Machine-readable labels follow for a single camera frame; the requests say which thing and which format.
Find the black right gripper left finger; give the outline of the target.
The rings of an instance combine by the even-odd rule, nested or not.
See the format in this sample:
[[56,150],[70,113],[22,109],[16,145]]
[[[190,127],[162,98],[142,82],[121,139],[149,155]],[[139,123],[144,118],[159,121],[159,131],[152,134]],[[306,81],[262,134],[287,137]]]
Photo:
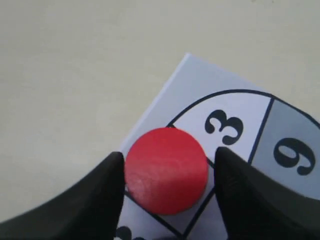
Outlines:
[[0,224],[2,240],[112,240],[124,202],[124,157],[111,152],[57,197]]

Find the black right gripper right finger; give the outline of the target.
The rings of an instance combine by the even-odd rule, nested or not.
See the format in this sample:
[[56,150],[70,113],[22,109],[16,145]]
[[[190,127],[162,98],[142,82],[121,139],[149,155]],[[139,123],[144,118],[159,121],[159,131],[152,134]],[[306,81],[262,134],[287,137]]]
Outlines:
[[227,147],[214,163],[215,195],[229,240],[318,240],[320,202],[250,166]]

